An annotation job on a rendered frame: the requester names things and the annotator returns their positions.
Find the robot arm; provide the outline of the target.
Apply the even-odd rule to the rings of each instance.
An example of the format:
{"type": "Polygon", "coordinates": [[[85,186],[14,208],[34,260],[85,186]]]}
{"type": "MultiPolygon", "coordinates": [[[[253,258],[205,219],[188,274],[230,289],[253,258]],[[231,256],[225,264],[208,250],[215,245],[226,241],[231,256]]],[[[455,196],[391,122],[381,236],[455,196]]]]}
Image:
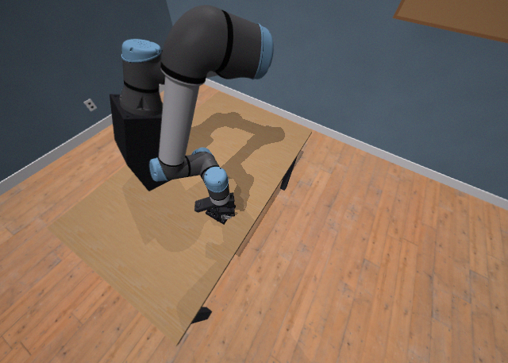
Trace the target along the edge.
{"type": "Polygon", "coordinates": [[[210,197],[195,201],[196,212],[224,205],[230,198],[227,173],[209,149],[186,156],[199,86],[216,75],[261,79],[271,66],[273,51],[272,36],[261,24],[208,5],[196,6],[178,19],[163,51],[141,39],[122,44],[120,106],[140,116],[163,111],[159,158],[149,162],[151,176],[156,182],[201,176],[210,197]]]}

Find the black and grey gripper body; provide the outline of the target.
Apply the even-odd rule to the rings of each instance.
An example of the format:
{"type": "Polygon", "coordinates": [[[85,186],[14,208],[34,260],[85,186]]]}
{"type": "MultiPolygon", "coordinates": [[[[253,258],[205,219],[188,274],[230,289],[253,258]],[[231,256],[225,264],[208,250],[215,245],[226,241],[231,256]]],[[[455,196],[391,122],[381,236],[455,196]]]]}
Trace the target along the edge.
{"type": "Polygon", "coordinates": [[[216,214],[218,214],[218,216],[222,216],[223,215],[222,213],[229,213],[229,217],[235,216],[233,198],[234,198],[233,193],[230,193],[229,201],[226,204],[221,206],[214,204],[216,206],[214,208],[215,216],[216,214]]]}

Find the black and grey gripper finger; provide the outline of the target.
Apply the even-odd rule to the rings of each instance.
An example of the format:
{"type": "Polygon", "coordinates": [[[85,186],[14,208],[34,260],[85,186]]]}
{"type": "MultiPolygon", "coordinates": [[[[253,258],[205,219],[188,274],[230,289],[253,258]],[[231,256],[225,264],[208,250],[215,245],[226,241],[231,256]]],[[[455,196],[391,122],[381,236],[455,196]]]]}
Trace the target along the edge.
{"type": "Polygon", "coordinates": [[[216,214],[217,222],[222,222],[224,219],[229,219],[229,218],[231,218],[231,217],[227,216],[226,214],[223,214],[222,216],[218,216],[218,214],[216,214]]]}

